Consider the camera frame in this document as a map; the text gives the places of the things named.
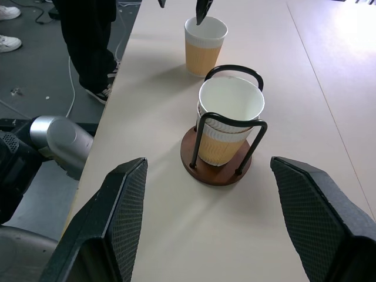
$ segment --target white sneaker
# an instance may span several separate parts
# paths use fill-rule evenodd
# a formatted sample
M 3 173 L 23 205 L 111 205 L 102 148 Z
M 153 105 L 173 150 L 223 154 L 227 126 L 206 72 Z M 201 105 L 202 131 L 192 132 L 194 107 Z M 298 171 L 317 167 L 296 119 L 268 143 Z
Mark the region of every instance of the white sneaker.
M 15 19 L 21 14 L 21 11 L 16 7 L 0 6 L 0 21 L 6 19 Z
M 16 37 L 8 37 L 0 35 L 0 53 L 10 52 L 20 48 L 21 40 Z

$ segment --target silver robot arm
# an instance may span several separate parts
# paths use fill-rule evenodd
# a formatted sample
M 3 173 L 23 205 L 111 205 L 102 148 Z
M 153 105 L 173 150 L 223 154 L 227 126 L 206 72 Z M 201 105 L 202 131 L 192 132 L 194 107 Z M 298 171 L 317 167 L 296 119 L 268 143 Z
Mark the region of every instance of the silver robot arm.
M 40 116 L 30 127 L 36 150 L 53 159 L 73 179 L 79 180 L 93 143 L 93 136 L 61 116 Z

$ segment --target cup rim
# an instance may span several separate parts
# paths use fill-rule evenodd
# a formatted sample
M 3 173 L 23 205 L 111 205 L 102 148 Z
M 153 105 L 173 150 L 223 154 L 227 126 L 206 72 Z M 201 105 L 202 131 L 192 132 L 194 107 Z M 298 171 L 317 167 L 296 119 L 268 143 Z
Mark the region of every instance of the cup rim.
M 204 37 L 198 37 L 198 36 L 192 34 L 192 33 L 187 29 L 187 24 L 188 24 L 188 22 L 191 21 L 192 19 L 196 19 L 195 16 L 192 17 L 192 18 L 190 18 L 190 19 L 188 19 L 188 20 L 186 20 L 186 22 L 185 22 L 185 24 L 184 24 L 184 29 L 185 29 L 185 31 L 186 31 L 187 33 L 189 33 L 190 36 L 192 36 L 192 37 L 194 37 L 194 38 L 196 38 L 196 39 L 199 39 L 199 40 L 203 40 L 203 39 L 204 39 L 204 40 L 209 40 L 209 41 L 219 41 L 219 40 L 224 39 L 224 38 L 226 37 L 226 35 L 228 34 L 228 32 L 229 32 L 229 28 L 227 27 L 227 25 L 226 25 L 223 21 L 221 21 L 220 19 L 217 19 L 217 18 L 215 18 L 215 17 L 213 17 L 213 16 L 206 16 L 206 18 L 215 19 L 215 20 L 219 21 L 222 25 L 224 25 L 224 27 L 226 28 L 226 32 L 225 32 L 225 34 L 224 34 L 223 36 L 219 37 L 219 38 L 204 38 Z
M 258 112 L 253 118 L 251 118 L 251 119 L 243 119 L 243 120 L 240 120 L 240 121 L 248 122 L 248 121 L 254 120 L 255 118 L 259 117 L 260 114 L 263 112 L 264 107 L 265 107 L 265 98 L 264 98 L 264 95 L 263 95 L 262 91 L 261 91 L 261 90 L 260 90 L 255 84 L 253 84 L 252 82 L 250 82 L 250 81 L 247 80 L 247 79 L 239 78 L 239 77 L 237 77 L 237 76 L 231 76 L 231 77 L 232 77 L 232 78 L 236 78 L 236 79 L 241 79 L 241 80 L 243 80 L 243 81 L 245 81 L 245 82 L 251 84 L 251 86 L 255 87 L 255 88 L 257 89 L 257 91 L 261 94 L 261 98 L 262 98 L 262 100 L 263 100 L 263 105 L 262 105 L 260 111 L 259 111 L 259 112 Z M 210 78 L 210 79 L 206 80 L 206 81 L 201 85 L 201 87 L 200 87 L 200 90 L 199 90 L 199 103 L 200 103 L 201 107 L 204 109 L 205 112 L 208 112 L 208 110 L 204 107 L 204 105 L 202 104 L 202 101 L 201 101 L 202 89 L 203 89 L 205 83 L 207 83 L 209 80 L 211 80 L 211 79 L 221 79 L 221 78 L 222 78 L 222 77 L 219 77 L 219 78 Z

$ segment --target black sneaker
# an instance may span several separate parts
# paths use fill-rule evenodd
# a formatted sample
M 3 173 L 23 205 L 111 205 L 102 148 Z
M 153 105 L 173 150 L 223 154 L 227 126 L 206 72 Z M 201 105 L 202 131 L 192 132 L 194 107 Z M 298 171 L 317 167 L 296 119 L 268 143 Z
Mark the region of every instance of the black sneaker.
M 119 70 L 119 67 L 120 67 L 120 62 L 121 61 L 116 61 L 117 63 L 116 68 L 107 75 L 108 78 L 114 78 L 116 76 L 116 74 L 118 73 L 117 71 Z
M 88 94 L 90 94 L 95 99 L 97 99 L 100 103 L 105 105 L 107 103 L 108 97 L 111 94 L 111 88 L 112 88 L 112 84 L 108 84 L 107 88 L 100 93 L 93 93 L 90 90 L 87 90 L 87 89 L 85 89 L 85 90 Z

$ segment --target black pants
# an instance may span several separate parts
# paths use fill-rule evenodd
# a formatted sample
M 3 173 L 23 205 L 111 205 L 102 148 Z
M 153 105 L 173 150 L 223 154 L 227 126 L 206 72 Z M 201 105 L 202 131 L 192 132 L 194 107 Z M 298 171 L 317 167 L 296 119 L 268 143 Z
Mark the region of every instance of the black pants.
M 61 29 L 79 76 L 80 84 L 93 93 L 107 88 L 107 74 L 116 67 L 107 49 L 111 22 L 116 19 L 115 0 L 53 0 Z

